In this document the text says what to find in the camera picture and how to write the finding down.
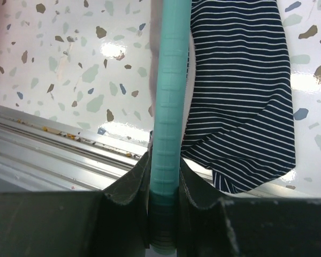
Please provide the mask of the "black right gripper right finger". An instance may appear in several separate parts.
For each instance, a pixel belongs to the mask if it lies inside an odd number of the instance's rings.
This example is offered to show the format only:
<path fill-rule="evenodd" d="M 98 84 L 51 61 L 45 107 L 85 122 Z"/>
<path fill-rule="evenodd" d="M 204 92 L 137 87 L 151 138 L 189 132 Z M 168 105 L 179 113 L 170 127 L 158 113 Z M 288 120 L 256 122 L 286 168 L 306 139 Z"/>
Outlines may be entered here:
<path fill-rule="evenodd" d="M 179 256 L 321 256 L 321 199 L 236 198 L 180 162 Z"/>

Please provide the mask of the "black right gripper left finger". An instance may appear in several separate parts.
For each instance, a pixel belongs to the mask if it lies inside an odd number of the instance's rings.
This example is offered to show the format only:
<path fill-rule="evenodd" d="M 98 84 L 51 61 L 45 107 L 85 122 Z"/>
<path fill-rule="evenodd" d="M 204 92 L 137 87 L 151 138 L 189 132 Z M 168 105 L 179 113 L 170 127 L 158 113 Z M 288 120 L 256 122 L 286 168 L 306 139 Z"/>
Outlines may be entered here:
<path fill-rule="evenodd" d="M 150 159 L 101 191 L 0 193 L 0 256 L 145 256 Z"/>

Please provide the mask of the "navy striped underwear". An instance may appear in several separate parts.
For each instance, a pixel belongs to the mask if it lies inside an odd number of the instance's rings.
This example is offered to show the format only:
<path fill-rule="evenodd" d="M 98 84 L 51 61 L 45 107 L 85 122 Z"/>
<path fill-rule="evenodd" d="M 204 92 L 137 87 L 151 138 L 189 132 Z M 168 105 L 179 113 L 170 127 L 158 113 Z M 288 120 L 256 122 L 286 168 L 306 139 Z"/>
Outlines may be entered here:
<path fill-rule="evenodd" d="M 237 194 L 295 168 L 291 67 L 276 1 L 193 1 L 183 157 Z"/>

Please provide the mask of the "teal hanger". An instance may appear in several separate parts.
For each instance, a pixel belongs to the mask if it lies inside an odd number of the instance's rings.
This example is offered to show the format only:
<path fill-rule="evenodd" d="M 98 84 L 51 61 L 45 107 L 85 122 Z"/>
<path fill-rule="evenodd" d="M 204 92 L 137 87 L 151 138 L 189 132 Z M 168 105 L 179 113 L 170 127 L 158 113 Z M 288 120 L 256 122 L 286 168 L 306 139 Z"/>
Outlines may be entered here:
<path fill-rule="evenodd" d="M 187 79 L 191 1 L 151 1 L 152 133 L 149 238 L 161 255 L 176 251 L 182 118 Z"/>

